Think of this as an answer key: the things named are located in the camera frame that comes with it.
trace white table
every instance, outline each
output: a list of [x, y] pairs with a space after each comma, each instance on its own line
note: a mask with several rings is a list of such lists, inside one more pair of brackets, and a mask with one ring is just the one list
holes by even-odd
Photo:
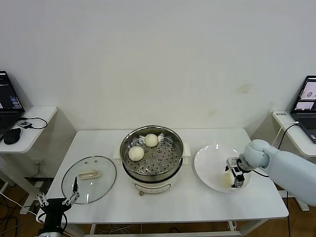
[[[277, 123], [282, 127], [285, 131], [289, 126], [290, 122], [295, 122], [296, 120], [291, 116], [291, 114], [287, 111], [274, 111], [272, 113], [273, 118], [277, 121]], [[300, 126], [294, 126], [290, 128], [287, 132], [287, 136], [294, 144], [296, 149], [303, 155], [304, 158], [314, 158], [316, 157], [316, 144], [314, 144], [311, 139], [306, 135], [306, 133], [302, 130]], [[280, 191], [280, 195], [282, 198], [286, 197], [286, 191]], [[302, 211], [309, 211], [309, 207], [304, 202], [295, 198], [298, 205], [300, 206]]]
[[[250, 142], [244, 129], [179, 129], [175, 131], [184, 142], [190, 144], [193, 157], [200, 148], [209, 144], [225, 144], [243, 151], [245, 145]], [[47, 198], [63, 197], [62, 179], [73, 164], [88, 156], [100, 155], [112, 158], [115, 148], [129, 132], [129, 130], [79, 131], [54, 178]], [[192, 168], [192, 159], [190, 159], [189, 164], [183, 165], [179, 171], [179, 182], [168, 192], [141, 197], [132, 186], [121, 161], [114, 160], [114, 162], [117, 167], [117, 179], [112, 189], [96, 202], [88, 205], [75, 204], [66, 212], [69, 224], [249, 220], [241, 231], [217, 232], [218, 236], [244, 236], [268, 219], [288, 215], [273, 182], [255, 173], [252, 175], [249, 186], [243, 191], [234, 194], [220, 193], [206, 186], [197, 177]], [[187, 236], [201, 235], [202, 233], [200, 235], [190, 233]], [[83, 234], [77, 231], [76, 236], [83, 236]]]
[[[56, 111], [57, 109], [55, 106], [33, 106], [30, 107], [23, 114], [23, 116], [26, 116], [27, 118], [40, 117], [47, 121], [47, 123], [49, 123]], [[39, 119], [32, 119], [30, 120], [30, 122], [33, 124], [34, 127], [42, 127], [45, 125], [45, 123]], [[42, 132], [43, 129], [21, 128], [20, 140], [18, 142], [11, 145], [5, 144], [3, 140], [0, 142], [0, 154], [22, 154], [27, 152], [36, 142]], [[7, 162], [1, 156], [0, 173], [2, 173], [0, 177], [1, 179], [3, 178], [5, 181], [7, 181], [7, 178], [9, 178], [9, 181], [12, 180], [14, 183], [18, 184], [30, 195], [24, 205], [28, 206], [32, 204], [33, 200], [36, 198], [36, 194], [38, 194], [39, 191], [33, 185], [31, 185], [31, 183], [28, 182], [18, 170], [16, 170], [14, 165]], [[20, 213], [26, 214], [24, 209], [22, 209]]]

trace white plate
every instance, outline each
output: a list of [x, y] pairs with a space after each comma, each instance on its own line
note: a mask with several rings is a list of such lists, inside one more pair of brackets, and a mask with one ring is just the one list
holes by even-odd
[[241, 188], [230, 188], [223, 182], [226, 160], [229, 157], [238, 157], [239, 152], [234, 148], [213, 144], [203, 147], [194, 159], [194, 166], [200, 179], [210, 188], [223, 193], [234, 193], [246, 188], [251, 180], [251, 173], [244, 174], [245, 181]]

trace laptop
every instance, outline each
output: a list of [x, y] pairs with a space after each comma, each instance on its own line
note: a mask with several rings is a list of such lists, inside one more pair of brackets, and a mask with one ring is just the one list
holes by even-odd
[[5, 71], [0, 71], [0, 140], [10, 130], [24, 109]]
[[291, 115], [316, 144], [316, 76], [306, 77]]

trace glass lid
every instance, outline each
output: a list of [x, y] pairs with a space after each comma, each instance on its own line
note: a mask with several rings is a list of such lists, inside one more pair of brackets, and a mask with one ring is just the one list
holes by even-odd
[[117, 171], [113, 162], [101, 156], [86, 157], [66, 172], [62, 182], [63, 195], [68, 198], [77, 177], [80, 197], [76, 204], [88, 204], [102, 198], [113, 186]]

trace stainless steel pot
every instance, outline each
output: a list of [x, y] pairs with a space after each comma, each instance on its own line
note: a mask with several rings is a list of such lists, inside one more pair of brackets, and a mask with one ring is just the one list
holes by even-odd
[[[155, 147], [147, 147], [144, 139], [147, 134], [158, 136]], [[128, 151], [134, 146], [144, 149], [144, 157], [132, 161]], [[183, 143], [177, 133], [161, 126], [145, 126], [129, 133], [120, 146], [120, 157], [126, 173], [143, 183], [159, 183], [170, 179], [182, 165]]]

